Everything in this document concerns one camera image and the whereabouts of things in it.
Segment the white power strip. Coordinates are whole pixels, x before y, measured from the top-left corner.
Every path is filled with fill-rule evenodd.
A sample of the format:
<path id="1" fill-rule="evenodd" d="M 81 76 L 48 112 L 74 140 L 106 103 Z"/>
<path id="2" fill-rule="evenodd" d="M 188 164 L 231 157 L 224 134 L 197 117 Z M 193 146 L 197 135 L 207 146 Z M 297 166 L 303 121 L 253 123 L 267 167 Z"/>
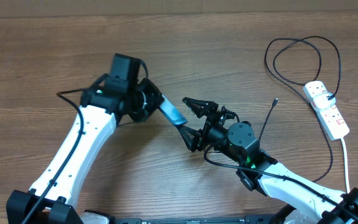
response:
<path id="1" fill-rule="evenodd" d="M 310 103 L 312 97 L 328 92 L 324 83 L 321 81 L 307 83 L 303 87 L 303 91 Z M 344 139 L 344 137 L 349 134 L 350 129 L 336 105 L 325 110 L 315 112 L 318 115 L 318 118 L 321 121 L 324 130 L 327 132 L 330 140 L 335 141 L 338 139 Z"/>

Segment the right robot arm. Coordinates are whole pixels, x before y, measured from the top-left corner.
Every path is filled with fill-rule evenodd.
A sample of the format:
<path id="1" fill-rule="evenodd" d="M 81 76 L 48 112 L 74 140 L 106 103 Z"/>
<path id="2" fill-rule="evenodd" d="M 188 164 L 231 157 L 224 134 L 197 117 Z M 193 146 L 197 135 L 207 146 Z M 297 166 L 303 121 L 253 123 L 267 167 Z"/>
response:
<path id="1" fill-rule="evenodd" d="M 240 181 L 250 190 L 286 203 L 271 223 L 358 223 L 358 188 L 345 193 L 305 179 L 260 148 L 247 121 L 213 101 L 185 97 L 184 104 L 198 117 L 206 117 L 203 128 L 179 127 L 187 146 L 202 151 L 210 164 L 223 166 L 208 157 L 211 149 L 234 161 Z"/>

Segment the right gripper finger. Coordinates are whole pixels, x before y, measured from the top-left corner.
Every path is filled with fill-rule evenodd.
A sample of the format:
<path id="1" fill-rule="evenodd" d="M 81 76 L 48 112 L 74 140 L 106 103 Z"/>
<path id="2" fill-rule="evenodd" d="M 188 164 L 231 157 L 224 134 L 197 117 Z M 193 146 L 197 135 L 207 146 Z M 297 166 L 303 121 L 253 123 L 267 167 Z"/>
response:
<path id="1" fill-rule="evenodd" d="M 178 127 L 178 132 L 180 133 L 186 147 L 191 151 L 200 151 L 200 139 L 201 133 L 195 129 L 189 128 L 185 125 Z"/>
<path id="2" fill-rule="evenodd" d="M 184 97 L 182 102 L 187 105 L 197 118 L 208 116 L 210 113 L 217 112 L 219 106 L 213 101 L 196 100 L 188 97 Z"/>

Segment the white USB charger plug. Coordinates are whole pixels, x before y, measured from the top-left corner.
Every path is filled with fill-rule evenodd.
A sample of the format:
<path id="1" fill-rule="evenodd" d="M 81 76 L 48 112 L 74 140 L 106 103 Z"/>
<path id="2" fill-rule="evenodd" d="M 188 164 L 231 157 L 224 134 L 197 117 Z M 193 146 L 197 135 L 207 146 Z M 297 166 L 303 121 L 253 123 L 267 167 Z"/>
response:
<path id="1" fill-rule="evenodd" d="M 312 97 L 311 105 L 315 111 L 325 110 L 336 104 L 335 96 L 330 92 L 325 92 Z"/>

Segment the blue Galaxy smartphone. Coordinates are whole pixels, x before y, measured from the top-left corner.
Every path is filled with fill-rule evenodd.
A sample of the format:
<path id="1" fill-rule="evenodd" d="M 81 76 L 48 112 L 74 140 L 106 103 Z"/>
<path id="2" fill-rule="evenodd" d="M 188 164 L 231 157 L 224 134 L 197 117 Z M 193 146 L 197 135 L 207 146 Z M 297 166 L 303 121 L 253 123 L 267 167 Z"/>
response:
<path id="1" fill-rule="evenodd" d="M 171 122 L 174 126 L 181 126 L 188 122 L 184 115 L 172 104 L 169 99 L 162 95 L 163 101 L 159 106 L 159 110 L 162 114 Z"/>

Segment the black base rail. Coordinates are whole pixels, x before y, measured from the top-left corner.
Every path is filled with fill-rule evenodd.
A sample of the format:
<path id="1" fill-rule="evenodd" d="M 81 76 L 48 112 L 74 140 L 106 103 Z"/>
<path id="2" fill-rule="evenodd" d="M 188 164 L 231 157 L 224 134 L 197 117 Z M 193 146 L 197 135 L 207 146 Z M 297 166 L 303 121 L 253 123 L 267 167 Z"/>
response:
<path id="1" fill-rule="evenodd" d="M 263 224 L 270 223 L 273 215 L 245 215 L 244 217 L 217 218 L 115 218 L 104 213 L 85 211 L 80 218 L 84 224 Z"/>

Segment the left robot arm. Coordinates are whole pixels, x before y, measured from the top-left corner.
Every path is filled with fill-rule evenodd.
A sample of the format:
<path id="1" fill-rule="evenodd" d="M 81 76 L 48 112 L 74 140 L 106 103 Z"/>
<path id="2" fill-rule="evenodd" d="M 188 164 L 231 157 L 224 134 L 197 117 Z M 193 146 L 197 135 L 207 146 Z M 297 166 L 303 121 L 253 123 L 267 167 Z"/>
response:
<path id="1" fill-rule="evenodd" d="M 80 88 L 80 103 L 71 104 L 76 118 L 67 137 L 43 174 L 27 192 L 14 190 L 6 204 L 9 223 L 112 223 L 113 217 L 99 212 L 78 214 L 80 191 L 104 143 L 117 130 L 123 116 L 142 123 L 155 111 L 171 106 L 160 90 L 145 77 L 138 79 L 143 60 L 115 54 L 109 73 L 87 88 Z"/>

